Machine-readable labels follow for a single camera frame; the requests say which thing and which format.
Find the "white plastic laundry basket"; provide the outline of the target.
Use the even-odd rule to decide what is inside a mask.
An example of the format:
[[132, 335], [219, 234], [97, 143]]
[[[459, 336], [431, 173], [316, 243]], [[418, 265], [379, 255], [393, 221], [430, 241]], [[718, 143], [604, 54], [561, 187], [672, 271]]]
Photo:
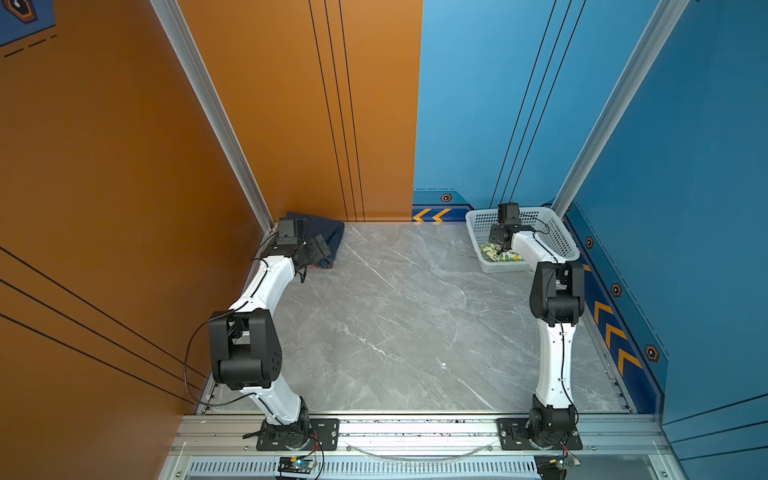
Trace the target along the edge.
[[562, 220], [548, 207], [521, 207], [520, 220], [534, 229], [524, 231], [523, 255], [519, 261], [491, 261], [481, 250], [489, 241], [492, 226], [498, 221], [497, 209], [472, 210], [465, 223], [473, 250], [486, 274], [534, 270], [538, 261], [565, 263], [576, 261], [579, 250]]

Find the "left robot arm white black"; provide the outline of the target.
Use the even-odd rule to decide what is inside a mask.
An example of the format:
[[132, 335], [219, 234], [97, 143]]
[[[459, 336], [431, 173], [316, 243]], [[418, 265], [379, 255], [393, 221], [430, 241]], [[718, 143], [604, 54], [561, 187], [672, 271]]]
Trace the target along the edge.
[[254, 277], [223, 313], [207, 321], [214, 381], [252, 400], [264, 415], [258, 433], [289, 450], [318, 444], [305, 400], [283, 378], [273, 311], [295, 276], [330, 254], [306, 218], [283, 218], [274, 245], [256, 260]]

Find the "dark blue denim skirt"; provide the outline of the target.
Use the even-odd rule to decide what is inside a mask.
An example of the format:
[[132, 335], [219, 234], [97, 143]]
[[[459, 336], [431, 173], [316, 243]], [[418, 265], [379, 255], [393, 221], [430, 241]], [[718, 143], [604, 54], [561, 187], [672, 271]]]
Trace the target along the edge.
[[345, 223], [338, 220], [317, 217], [313, 215], [304, 215], [295, 212], [288, 212], [287, 218], [306, 219], [308, 221], [307, 233], [311, 237], [321, 235], [326, 242], [330, 255], [315, 264], [322, 269], [331, 269], [333, 267], [338, 249], [341, 245]]

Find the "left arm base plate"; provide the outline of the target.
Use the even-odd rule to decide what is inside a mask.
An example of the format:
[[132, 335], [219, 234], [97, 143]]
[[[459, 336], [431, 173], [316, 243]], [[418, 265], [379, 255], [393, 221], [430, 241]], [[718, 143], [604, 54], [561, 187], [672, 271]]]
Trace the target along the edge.
[[288, 426], [271, 425], [266, 420], [258, 431], [258, 451], [300, 451], [313, 448], [325, 452], [335, 451], [339, 439], [340, 421], [337, 418], [310, 418]]

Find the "lemon print skirt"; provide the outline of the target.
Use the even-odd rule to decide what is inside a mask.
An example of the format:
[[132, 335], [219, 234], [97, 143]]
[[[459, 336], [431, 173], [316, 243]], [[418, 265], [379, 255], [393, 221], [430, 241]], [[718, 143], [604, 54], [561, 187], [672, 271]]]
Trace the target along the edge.
[[483, 258], [493, 263], [521, 262], [523, 258], [512, 250], [503, 249], [502, 245], [486, 242], [480, 246]]

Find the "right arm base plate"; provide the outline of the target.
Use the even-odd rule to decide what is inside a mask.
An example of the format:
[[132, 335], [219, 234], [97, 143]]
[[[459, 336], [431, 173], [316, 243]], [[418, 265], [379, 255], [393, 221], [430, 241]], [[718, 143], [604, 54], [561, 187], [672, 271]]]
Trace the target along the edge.
[[577, 430], [542, 431], [535, 435], [528, 418], [499, 418], [496, 420], [496, 427], [501, 448], [505, 451], [555, 451], [563, 448], [568, 451], [580, 451], [584, 448]]

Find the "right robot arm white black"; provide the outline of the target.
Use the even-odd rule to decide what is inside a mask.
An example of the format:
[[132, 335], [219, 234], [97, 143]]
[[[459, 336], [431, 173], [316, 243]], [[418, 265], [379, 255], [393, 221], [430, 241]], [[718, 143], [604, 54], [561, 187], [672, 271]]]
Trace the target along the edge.
[[571, 389], [572, 348], [586, 308], [584, 267], [561, 217], [548, 207], [501, 203], [489, 240], [534, 270], [529, 308], [538, 320], [540, 370], [526, 424], [538, 449], [580, 448]]

